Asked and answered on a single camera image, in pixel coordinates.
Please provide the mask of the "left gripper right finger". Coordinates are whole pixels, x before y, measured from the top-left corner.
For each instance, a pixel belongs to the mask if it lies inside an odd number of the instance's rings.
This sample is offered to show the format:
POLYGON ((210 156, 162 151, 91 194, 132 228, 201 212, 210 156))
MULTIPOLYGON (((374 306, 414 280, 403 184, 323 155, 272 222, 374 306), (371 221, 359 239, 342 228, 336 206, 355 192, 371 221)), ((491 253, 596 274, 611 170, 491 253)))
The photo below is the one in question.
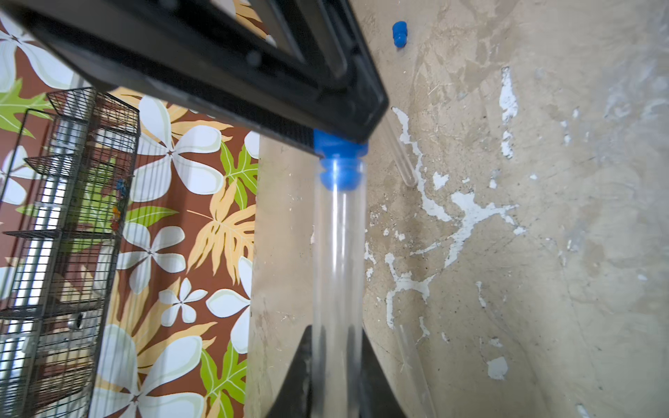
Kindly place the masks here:
POLYGON ((360 417, 407 417, 395 397, 365 331, 362 331, 362 366, 359 386, 360 417))

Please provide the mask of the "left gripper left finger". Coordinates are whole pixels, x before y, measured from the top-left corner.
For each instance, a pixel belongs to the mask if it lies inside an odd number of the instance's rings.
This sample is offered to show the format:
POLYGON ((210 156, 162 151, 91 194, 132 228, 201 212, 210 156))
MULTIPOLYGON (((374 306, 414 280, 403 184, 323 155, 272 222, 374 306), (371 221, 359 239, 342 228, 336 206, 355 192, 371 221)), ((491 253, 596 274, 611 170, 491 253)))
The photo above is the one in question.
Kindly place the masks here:
POLYGON ((305 328, 266 418, 309 418, 312 404, 312 326, 305 328))

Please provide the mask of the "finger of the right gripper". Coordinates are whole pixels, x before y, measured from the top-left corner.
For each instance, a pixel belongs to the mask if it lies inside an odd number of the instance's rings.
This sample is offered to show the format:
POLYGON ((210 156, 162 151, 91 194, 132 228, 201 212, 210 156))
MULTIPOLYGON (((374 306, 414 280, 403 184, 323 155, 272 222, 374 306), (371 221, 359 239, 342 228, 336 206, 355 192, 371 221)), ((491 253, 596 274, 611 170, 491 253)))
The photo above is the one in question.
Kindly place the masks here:
POLYGON ((125 87, 313 153, 366 144, 389 97, 347 1, 255 1, 266 41, 212 1, 4 1, 102 91, 125 87))

